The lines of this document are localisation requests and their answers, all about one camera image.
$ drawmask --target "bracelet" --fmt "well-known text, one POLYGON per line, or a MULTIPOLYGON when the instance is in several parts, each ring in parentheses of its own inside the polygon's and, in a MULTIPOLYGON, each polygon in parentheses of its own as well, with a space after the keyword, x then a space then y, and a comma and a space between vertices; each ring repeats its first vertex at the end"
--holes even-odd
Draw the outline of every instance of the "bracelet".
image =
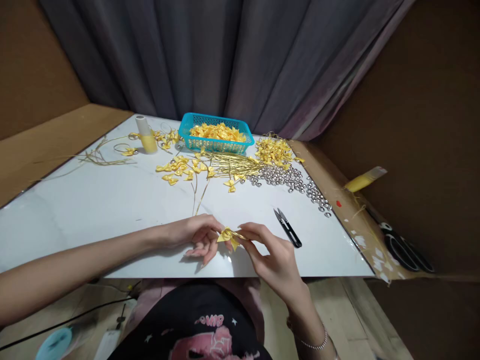
POLYGON ((288 328, 291 330, 293 336, 294 336, 298 341, 300 341, 303 345, 305 345, 307 348, 321 351, 321 350, 324 349, 324 347, 327 345, 327 342, 329 341, 329 334, 327 333, 327 329, 325 328, 325 324, 324 324, 324 322, 322 321, 322 319, 320 319, 320 321, 321 321, 321 325, 323 326, 323 330, 325 331, 325 338, 323 339, 323 342, 321 343, 321 345, 318 345, 318 346, 314 346, 314 345, 307 344, 305 341, 303 341, 302 339, 300 339, 300 338, 297 337, 297 335, 295 334, 294 330, 292 329, 292 323, 290 322, 290 317, 287 317, 287 318, 286 318, 286 325, 287 325, 288 328))

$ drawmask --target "white table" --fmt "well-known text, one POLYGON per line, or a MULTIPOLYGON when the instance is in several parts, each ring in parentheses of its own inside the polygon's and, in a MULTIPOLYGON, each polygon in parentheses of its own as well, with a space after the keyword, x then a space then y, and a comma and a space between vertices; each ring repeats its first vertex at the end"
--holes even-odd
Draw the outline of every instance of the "white table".
MULTIPOLYGON (((114 139, 137 132, 135 116, 107 134, 114 139)), ((179 121, 147 116, 152 129, 178 129, 179 121)), ((100 141, 90 146, 93 149, 100 141)), ((129 143, 141 148, 140 140, 121 139, 101 148, 107 161, 124 159, 113 146, 129 143)), ((175 155, 178 150, 172 147, 175 155)), ((254 145, 247 155, 254 156, 254 145)), ((184 147, 180 153, 191 152, 184 147)), ((156 154, 134 156, 136 164, 80 166, 72 159, 53 172, 47 180, 25 191, 0 210, 0 272, 33 259, 65 249, 112 238, 147 227, 170 223, 192 216, 194 194, 191 181, 183 178, 174 186, 162 180, 165 172, 155 172, 172 155, 159 150, 156 154), (55 179, 75 169, 66 176, 55 179)), ((293 166, 307 173, 294 162, 293 166)), ((198 176, 195 210, 207 183, 207 173, 198 176)), ((265 224, 275 235, 287 239, 275 217, 280 208, 303 243, 295 256, 303 277, 373 276, 349 235, 335 216, 327 218, 305 194, 288 193, 286 186, 262 187, 249 181, 237 184, 235 193, 223 185, 227 179, 214 178, 206 189, 199 214, 213 214, 223 225, 236 230, 239 224, 265 224)), ((246 251, 239 247, 229 255, 220 244, 218 254, 203 269, 198 259, 184 259, 189 246, 158 251, 132 261, 109 278, 213 278, 256 276, 246 251)), ((267 249, 258 244, 262 254, 267 249)))

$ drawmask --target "gray curtain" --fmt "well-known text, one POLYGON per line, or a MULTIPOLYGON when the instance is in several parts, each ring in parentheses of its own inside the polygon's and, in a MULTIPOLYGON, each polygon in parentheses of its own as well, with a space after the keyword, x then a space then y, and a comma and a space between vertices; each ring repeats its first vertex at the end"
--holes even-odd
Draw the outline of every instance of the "gray curtain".
POLYGON ((403 0, 39 2, 93 103, 313 138, 403 0))

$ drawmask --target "wooden floor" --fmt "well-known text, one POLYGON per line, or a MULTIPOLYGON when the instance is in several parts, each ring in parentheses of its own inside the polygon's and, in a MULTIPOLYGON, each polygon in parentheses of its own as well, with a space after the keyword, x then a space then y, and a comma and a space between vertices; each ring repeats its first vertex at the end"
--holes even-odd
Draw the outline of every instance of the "wooden floor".
MULTIPOLYGON (((126 290, 133 279, 103 279, 101 284, 126 290)), ((397 332, 390 324, 369 288, 361 278, 330 278, 308 284, 315 307, 335 343, 342 360, 411 360, 397 332)), ((85 285, 56 303, 5 328, 0 332, 0 346, 8 344, 96 305, 126 297, 114 288, 85 285)), ((287 308, 280 298, 262 283, 261 301, 265 319, 265 347, 276 360, 298 359, 292 333, 286 326, 287 308)), ((107 329, 113 329, 123 303, 98 310, 98 324, 91 339, 69 354, 66 359, 93 359, 107 329)), ((125 315, 130 314, 125 307, 125 315)), ((34 359, 42 342, 54 330, 0 352, 0 360, 34 359)))

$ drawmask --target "yellow glue bottle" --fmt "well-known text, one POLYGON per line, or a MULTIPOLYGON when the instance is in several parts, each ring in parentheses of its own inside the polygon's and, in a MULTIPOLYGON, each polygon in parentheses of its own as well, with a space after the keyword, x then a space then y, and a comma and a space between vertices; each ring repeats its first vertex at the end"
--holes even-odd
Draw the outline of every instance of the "yellow glue bottle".
POLYGON ((147 154, 155 154, 157 152, 157 141, 152 135, 149 123, 145 116, 138 115, 135 117, 138 133, 140 135, 141 144, 147 154))
POLYGON ((382 177, 387 173, 381 166, 374 167, 372 170, 367 171, 363 175, 357 176, 352 181, 349 181, 344 188, 350 191, 351 193, 357 192, 360 189, 370 185, 378 178, 382 177))

